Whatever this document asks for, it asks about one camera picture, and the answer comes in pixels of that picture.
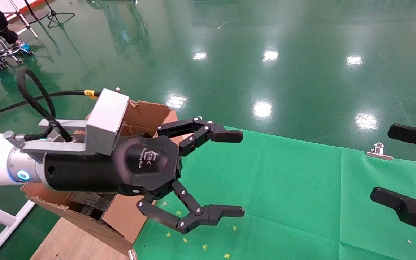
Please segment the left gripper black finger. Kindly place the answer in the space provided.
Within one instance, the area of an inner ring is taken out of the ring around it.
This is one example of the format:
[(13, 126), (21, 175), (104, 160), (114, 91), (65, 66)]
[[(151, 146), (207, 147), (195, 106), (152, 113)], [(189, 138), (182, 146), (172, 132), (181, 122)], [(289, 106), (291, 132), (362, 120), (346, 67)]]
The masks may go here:
[(232, 205), (206, 205), (200, 206), (198, 201), (179, 182), (171, 185), (178, 199), (188, 209), (189, 213), (180, 218), (175, 214), (158, 208), (152, 204), (153, 197), (145, 195), (137, 202), (137, 209), (147, 218), (167, 226), (181, 234), (187, 234), (200, 225), (216, 226), (223, 217), (243, 217), (245, 212), (241, 206)]
[(188, 135), (179, 142), (179, 155), (187, 156), (208, 140), (216, 143), (241, 143), (243, 132), (241, 130), (228, 130), (223, 125), (207, 122), (201, 117), (189, 120), (178, 120), (157, 127), (157, 134), (167, 138), (176, 138)]

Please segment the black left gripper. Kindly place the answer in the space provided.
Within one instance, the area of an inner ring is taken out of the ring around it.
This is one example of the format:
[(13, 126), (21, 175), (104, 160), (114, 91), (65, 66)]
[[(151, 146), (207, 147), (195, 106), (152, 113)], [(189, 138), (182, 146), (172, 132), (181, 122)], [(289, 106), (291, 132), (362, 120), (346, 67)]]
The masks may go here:
[(166, 196), (180, 177), (179, 146), (166, 136), (120, 138), (111, 155), (47, 154), (46, 183), (57, 191)]

